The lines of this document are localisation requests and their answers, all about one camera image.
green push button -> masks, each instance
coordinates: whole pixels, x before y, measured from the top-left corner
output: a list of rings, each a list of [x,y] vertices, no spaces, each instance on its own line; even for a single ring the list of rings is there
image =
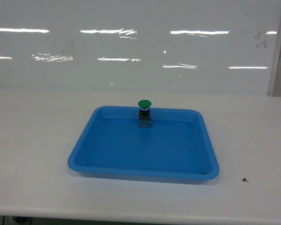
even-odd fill
[[[140,108],[147,109],[152,105],[152,103],[149,100],[141,100],[138,102],[138,105]]]

white table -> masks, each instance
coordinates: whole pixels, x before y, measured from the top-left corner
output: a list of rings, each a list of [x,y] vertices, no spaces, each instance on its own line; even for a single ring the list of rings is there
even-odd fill
[[[108,180],[68,168],[94,109],[136,106],[143,98],[152,107],[202,113],[220,165],[217,178]],[[281,97],[0,90],[0,215],[281,225]]]

